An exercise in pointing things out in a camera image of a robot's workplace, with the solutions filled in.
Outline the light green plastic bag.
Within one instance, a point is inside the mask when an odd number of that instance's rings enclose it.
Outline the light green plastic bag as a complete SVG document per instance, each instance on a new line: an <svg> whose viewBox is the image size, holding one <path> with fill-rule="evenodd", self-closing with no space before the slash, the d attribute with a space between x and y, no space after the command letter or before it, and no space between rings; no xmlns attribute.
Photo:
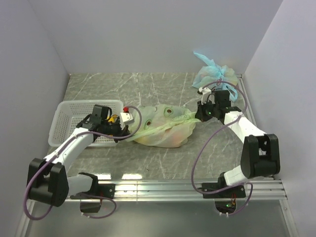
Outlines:
<svg viewBox="0 0 316 237"><path fill-rule="evenodd" d="M186 144L193 133L196 124L195 112L189 109L168 104L156 106L140 106L139 111L133 111L134 123L129 126L129 132L135 134L126 141L134 141L141 145L178 148Z"/></svg>

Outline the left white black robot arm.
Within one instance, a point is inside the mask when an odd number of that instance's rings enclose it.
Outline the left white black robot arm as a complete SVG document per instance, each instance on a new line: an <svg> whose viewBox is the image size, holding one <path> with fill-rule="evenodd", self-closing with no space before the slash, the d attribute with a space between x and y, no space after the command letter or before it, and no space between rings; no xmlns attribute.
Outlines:
<svg viewBox="0 0 316 237"><path fill-rule="evenodd" d="M43 159L35 158L29 164L25 199L32 199L51 206L61 206L67 197L83 193L95 198L100 193L98 178L89 173L68 177L72 163L100 136L112 138L115 142L130 136L128 123L133 116L125 107L114 117L107 106L94 105L75 127L73 133L54 152Z"/></svg>

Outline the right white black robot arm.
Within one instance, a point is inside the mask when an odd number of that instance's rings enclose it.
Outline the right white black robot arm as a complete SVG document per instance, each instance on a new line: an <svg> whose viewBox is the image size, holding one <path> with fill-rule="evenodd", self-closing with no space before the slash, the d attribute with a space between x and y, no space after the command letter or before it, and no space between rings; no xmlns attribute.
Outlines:
<svg viewBox="0 0 316 237"><path fill-rule="evenodd" d="M231 106L229 92L200 88L201 100L197 103L195 117L202 122L217 118L224 128L229 128L243 143L240 165L220 175L216 189L194 189L203 195L220 193L229 197L235 187L256 177L269 177L280 172L279 141L275 134L267 134L249 121L238 107Z"/></svg>

